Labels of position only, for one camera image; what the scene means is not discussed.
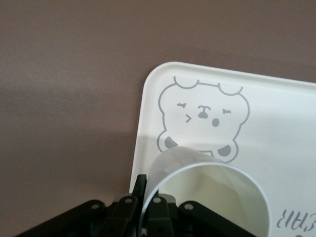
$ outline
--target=brown table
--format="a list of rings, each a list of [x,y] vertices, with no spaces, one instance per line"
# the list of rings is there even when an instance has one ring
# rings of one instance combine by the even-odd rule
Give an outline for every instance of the brown table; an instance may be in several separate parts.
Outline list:
[[[128,191],[143,83],[181,61],[316,82],[315,1],[0,2],[0,236]]]

